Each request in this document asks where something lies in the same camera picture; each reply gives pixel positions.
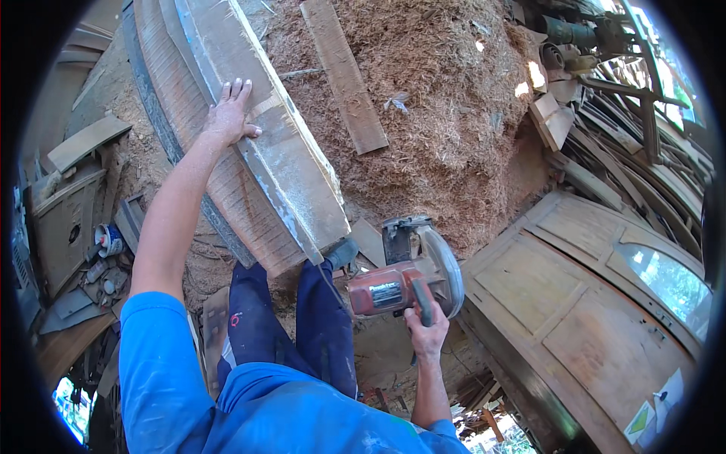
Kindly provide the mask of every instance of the glass window pane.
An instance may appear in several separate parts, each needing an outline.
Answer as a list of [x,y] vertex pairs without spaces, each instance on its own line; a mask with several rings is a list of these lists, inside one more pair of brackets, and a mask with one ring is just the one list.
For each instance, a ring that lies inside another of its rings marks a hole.
[[616,251],[671,312],[705,341],[711,314],[711,291],[706,284],[680,262],[642,244],[618,244]]

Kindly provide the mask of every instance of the person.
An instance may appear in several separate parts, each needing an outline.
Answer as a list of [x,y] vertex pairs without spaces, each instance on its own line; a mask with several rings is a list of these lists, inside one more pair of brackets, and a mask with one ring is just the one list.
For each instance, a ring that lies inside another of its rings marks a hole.
[[218,362],[216,402],[207,393],[182,301],[184,261],[207,180],[221,151],[263,134],[244,124],[251,81],[226,83],[199,137],[149,207],[121,312],[121,415],[129,451],[184,453],[467,453],[457,439],[441,376],[449,322],[433,305],[424,327],[406,309],[418,356],[411,422],[356,401],[351,318],[332,270],[351,261],[344,240],[319,266],[304,264],[293,345],[272,310],[259,264],[234,268],[229,344]]

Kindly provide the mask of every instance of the saw blade guard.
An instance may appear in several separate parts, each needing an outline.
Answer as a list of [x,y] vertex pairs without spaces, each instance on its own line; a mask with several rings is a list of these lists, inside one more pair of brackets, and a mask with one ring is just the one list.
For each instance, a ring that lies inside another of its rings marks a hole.
[[415,233],[421,240],[423,254],[431,258],[446,281],[446,285],[439,286],[444,293],[439,304],[446,318],[452,319],[464,304],[464,280],[456,257],[445,239],[431,226],[417,227]]

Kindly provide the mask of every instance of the wooden door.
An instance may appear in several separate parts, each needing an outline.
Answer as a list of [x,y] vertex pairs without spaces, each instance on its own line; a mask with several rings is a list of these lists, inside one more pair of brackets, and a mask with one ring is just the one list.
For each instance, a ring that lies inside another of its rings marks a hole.
[[523,231],[528,217],[465,263],[467,297],[600,451],[628,452],[623,430],[676,370],[688,381],[695,360],[639,304]]
[[552,192],[526,214],[523,228],[582,263],[612,283],[652,316],[698,358],[701,341],[643,282],[618,251],[623,245],[643,245],[673,258],[703,278],[703,267],[689,253],[658,233],[589,200]]

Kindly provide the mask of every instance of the sawdust pile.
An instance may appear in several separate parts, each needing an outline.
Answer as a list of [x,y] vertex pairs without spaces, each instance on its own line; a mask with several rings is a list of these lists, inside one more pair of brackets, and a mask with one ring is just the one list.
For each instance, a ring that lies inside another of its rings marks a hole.
[[[532,95],[516,97],[515,89],[529,82],[537,47],[507,22],[499,0],[333,3],[389,147],[356,154],[324,72],[284,83],[346,202],[371,222],[425,212],[469,257],[506,227],[523,198],[510,160]],[[320,68],[298,1],[275,10],[266,39],[275,70]],[[397,92],[410,94],[408,114],[383,109]]]

